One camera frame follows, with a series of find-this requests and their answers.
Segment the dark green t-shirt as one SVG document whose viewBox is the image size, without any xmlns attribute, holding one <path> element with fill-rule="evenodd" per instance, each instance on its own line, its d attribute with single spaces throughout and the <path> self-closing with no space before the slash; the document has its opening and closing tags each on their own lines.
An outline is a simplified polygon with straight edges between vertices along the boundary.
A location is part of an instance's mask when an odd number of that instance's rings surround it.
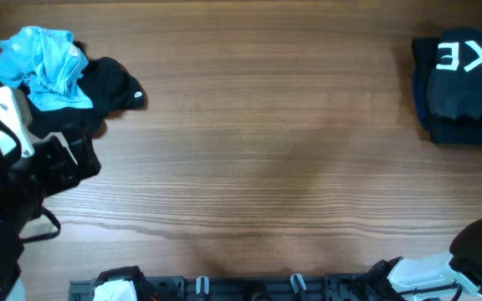
<svg viewBox="0 0 482 301">
<path fill-rule="evenodd" d="M 442 33 L 428 79 L 428 108 L 446 120 L 482 119 L 482 31 Z"/>
</svg>

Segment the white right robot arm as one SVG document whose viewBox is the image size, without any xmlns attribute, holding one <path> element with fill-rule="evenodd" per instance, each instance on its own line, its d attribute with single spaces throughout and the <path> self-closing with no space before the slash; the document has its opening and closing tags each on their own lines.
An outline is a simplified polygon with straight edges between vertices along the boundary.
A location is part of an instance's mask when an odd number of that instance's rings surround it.
<svg viewBox="0 0 482 301">
<path fill-rule="evenodd" d="M 364 283 L 387 300 L 482 298 L 482 219 L 459 232 L 447 252 L 381 260 L 367 272 Z"/>
</svg>

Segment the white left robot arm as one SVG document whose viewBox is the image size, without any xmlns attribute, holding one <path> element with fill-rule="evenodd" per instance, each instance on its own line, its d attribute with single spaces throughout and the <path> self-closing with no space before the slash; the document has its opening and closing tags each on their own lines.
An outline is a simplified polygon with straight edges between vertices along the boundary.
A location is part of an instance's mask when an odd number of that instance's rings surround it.
<svg viewBox="0 0 482 301">
<path fill-rule="evenodd" d="M 18 282 L 25 244 L 60 233 L 44 199 L 100 172 L 90 135 L 66 129 L 63 137 L 34 143 L 34 153 L 25 157 L 18 136 L 0 120 L 0 300 Z"/>
</svg>

